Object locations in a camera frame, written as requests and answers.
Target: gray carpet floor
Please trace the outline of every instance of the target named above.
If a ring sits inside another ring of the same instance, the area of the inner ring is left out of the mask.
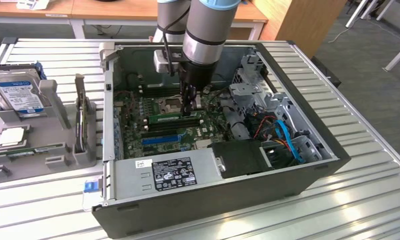
[[[339,77],[339,90],[400,153],[400,63],[391,72],[381,69],[400,51],[400,39],[377,25],[359,20],[337,41],[328,43],[345,30],[349,18],[345,11],[329,29],[316,57]],[[372,22],[400,37],[383,23]],[[103,36],[92,26],[85,26],[84,31],[89,39],[109,38],[119,26],[105,29],[108,35]],[[155,27],[124,26],[115,38],[144,39],[153,33]],[[75,36],[69,25],[0,24],[0,43],[4,37],[57,39]]]

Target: power supply label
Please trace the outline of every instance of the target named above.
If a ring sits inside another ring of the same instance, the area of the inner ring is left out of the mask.
[[[39,96],[32,93],[33,85],[29,81],[0,82],[0,88],[15,111],[33,114],[44,110]]]
[[[192,160],[183,157],[152,163],[153,184],[157,191],[197,184]]]

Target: slatted metal surface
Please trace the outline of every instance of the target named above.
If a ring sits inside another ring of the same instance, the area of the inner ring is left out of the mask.
[[[127,239],[400,239],[400,156],[297,49],[283,41],[264,45],[352,160],[299,196]],[[76,98],[75,73],[85,75],[87,94],[99,104],[101,153],[104,77],[97,52],[96,40],[20,39],[4,62],[41,61],[48,78],[59,83],[64,103]],[[1,183],[0,239],[107,239],[81,207],[83,183],[101,170],[99,164]]]

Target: motherboard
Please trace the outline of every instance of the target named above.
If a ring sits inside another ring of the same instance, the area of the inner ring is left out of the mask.
[[[223,114],[219,90],[197,95],[193,111],[181,114],[176,89],[116,90],[115,141],[117,159],[129,159],[207,148],[233,139]]]

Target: wooden cabinet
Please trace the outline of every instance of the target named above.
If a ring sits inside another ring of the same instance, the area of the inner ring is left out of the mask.
[[[347,0],[252,0],[268,18],[260,40],[292,40],[311,58]]]

